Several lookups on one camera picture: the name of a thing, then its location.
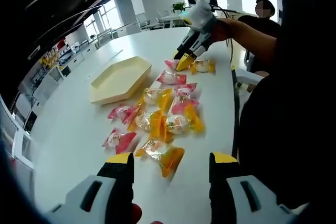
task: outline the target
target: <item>pink candy wrapper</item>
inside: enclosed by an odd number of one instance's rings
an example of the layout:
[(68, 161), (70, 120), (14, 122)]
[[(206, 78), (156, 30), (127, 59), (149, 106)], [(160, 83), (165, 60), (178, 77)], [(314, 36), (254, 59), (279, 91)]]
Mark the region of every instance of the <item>pink candy wrapper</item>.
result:
[(118, 107), (116, 107), (110, 112), (107, 118), (112, 120), (120, 118), (123, 124), (127, 124), (133, 121), (138, 110), (139, 108), (137, 106), (134, 105), (128, 106), (126, 104), (121, 103)]
[(102, 147), (115, 148), (117, 154), (125, 152), (136, 135), (135, 132), (121, 134), (118, 128), (114, 128), (111, 134), (106, 138)]
[(166, 65), (172, 69), (172, 70), (176, 70), (177, 65), (179, 64), (180, 60), (165, 60), (164, 63), (166, 63)]
[(181, 114), (188, 104), (198, 106), (197, 99), (192, 97), (192, 92), (196, 89), (197, 83), (180, 85), (175, 88), (176, 96), (173, 101), (172, 113)]
[(167, 85), (181, 85), (186, 83), (187, 76), (185, 74), (163, 71), (157, 81)]

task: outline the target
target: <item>person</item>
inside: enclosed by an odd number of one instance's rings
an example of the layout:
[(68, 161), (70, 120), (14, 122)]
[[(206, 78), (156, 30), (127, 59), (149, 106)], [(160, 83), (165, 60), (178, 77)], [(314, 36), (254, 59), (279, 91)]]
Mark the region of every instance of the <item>person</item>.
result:
[[(314, 146), (307, 144), (307, 139), (317, 134), (319, 123), (312, 115), (318, 111), (311, 108), (307, 113), (302, 96), (295, 95), (295, 80), (302, 70), (312, 69), (306, 65), (314, 62), (318, 53), (317, 48), (307, 46), (307, 41), (319, 34), (319, 27), (307, 26), (309, 18), (301, 15), (302, 11), (314, 13), (310, 0), (283, 0), (283, 6), (278, 38), (238, 20), (221, 19), (226, 25), (217, 22), (212, 39), (222, 41), (231, 37), (273, 68), (243, 107), (237, 131), (239, 161), (248, 174), (256, 176), (277, 195), (279, 204), (296, 208), (312, 200), (312, 189), (317, 186), (311, 170)], [(305, 90), (307, 83), (300, 85)]]
[[(270, 20), (270, 17), (275, 14), (274, 5), (269, 0), (257, 0), (255, 10), (258, 17), (244, 15), (238, 18), (238, 20), (257, 31), (278, 38), (281, 26), (273, 20)], [(255, 57), (250, 66), (250, 71), (265, 77), (272, 71), (272, 66), (263, 63), (258, 57)]]

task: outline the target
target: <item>potted plant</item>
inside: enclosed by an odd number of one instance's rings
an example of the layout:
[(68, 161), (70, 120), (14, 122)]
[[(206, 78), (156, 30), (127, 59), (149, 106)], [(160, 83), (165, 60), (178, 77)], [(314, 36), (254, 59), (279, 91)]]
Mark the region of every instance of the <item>potted plant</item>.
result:
[(185, 2), (177, 2), (173, 4), (173, 12), (175, 13), (176, 10), (179, 10), (180, 12), (183, 11), (185, 6)]

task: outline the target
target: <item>wrapped candy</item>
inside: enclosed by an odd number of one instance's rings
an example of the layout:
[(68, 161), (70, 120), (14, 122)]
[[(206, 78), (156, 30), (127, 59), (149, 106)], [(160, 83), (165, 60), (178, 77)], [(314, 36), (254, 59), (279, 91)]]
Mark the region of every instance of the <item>wrapped candy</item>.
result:
[(137, 127), (144, 132), (149, 132), (154, 135), (160, 134), (162, 111), (145, 112), (139, 110), (131, 125), (128, 127), (129, 131), (134, 131)]
[(133, 121), (138, 110), (139, 108), (137, 106), (134, 105), (129, 106), (124, 103), (121, 103), (119, 106), (117, 106), (110, 112), (107, 118), (112, 120), (120, 118), (123, 124), (127, 124)]
[(117, 154), (126, 152), (132, 140), (137, 134), (135, 132), (120, 133), (118, 128), (114, 128), (110, 135), (106, 138), (102, 147), (115, 148)]
[(179, 64), (180, 60), (165, 60), (164, 63), (166, 63), (166, 65), (172, 69), (172, 70), (176, 70), (177, 65)]
[(195, 106), (192, 104), (188, 104), (185, 107), (183, 114), (162, 116), (160, 135), (165, 142), (170, 142), (174, 135), (181, 135), (189, 130), (193, 130), (195, 133), (204, 131), (204, 125), (196, 113)]
[(139, 106), (144, 103), (148, 105), (156, 105), (162, 111), (166, 111), (167, 107), (170, 105), (172, 99), (172, 89), (144, 89), (143, 95), (138, 102)]
[(192, 92), (196, 89), (197, 83), (180, 85), (175, 88), (176, 96), (173, 101), (172, 113), (183, 113), (188, 104), (193, 106), (199, 105), (197, 99), (192, 97)]
[(157, 81), (167, 85), (181, 85), (186, 83), (187, 76), (185, 74), (163, 71)]
[(184, 149), (165, 144), (155, 138), (150, 138), (147, 143), (136, 152), (135, 156), (139, 157), (145, 153), (159, 164), (162, 177), (166, 178), (177, 169), (183, 157)]
[(191, 64), (191, 73), (210, 72), (215, 73), (215, 64), (211, 60), (195, 60)]

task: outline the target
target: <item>ceiling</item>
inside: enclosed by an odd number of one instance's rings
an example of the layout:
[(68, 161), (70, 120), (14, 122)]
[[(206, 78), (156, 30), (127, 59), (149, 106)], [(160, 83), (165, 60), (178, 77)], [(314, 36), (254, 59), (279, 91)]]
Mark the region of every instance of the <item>ceiling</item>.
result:
[[(12, 12), (15, 20), (15, 29), (20, 31), (20, 46), (15, 49), (17, 57), (9, 57), (10, 65), (15, 64), (18, 74), (12, 77), (12, 86), (17, 88), (25, 74), (33, 64), (50, 48), (64, 38), (68, 33), (75, 30), (89, 15), (93, 9), (77, 20), (81, 13), (95, 5), (104, 4), (109, 0), (15, 0), (15, 11)], [(35, 48), (40, 46), (38, 53), (31, 60), (28, 56)]]

